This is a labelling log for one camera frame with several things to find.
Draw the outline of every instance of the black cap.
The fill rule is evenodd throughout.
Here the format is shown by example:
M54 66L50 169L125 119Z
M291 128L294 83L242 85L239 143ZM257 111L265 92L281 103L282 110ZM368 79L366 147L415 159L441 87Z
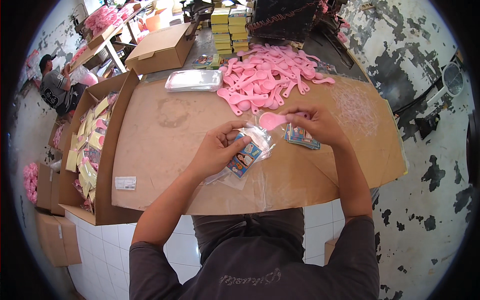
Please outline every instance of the black cap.
M57 55L54 55L54 56L51 56L50 54L47 54L47 55L44 55L42 57L42 59L40 60L40 63L39 63L39 66L40 66L40 72L43 73L43 71L45 70L45 67L47 66L47 62L49 60L53 60L54 58L56 58Z

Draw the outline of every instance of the finger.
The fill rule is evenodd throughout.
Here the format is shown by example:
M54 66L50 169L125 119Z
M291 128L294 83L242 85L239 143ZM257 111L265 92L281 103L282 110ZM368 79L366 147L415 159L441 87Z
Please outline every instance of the finger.
M239 135L239 131L238 130L232 130L230 131L229 133L226 134L226 138L228 141L233 141L235 140L235 138L237 137L237 135Z
M287 114L285 117L288 122L292 123L293 126L305 128L307 131L311 131L312 129L312 121L307 120L304 117L297 116L295 114Z
M306 111L311 115L314 115L315 112L317 112L317 108L315 107L315 105L312 105L310 103L298 102L295 103L293 106L290 106L289 108L281 111L279 115L294 114L299 111Z
M252 141L252 138L249 136L244 136L241 139L234 141L230 146L225 148L225 153L229 158L232 158L237 152L245 148L248 143Z
M238 128L243 128L247 125L247 121L245 120L239 120L239 121L229 121L225 124L222 124L215 128L216 132L221 132L223 134L227 134L230 131Z

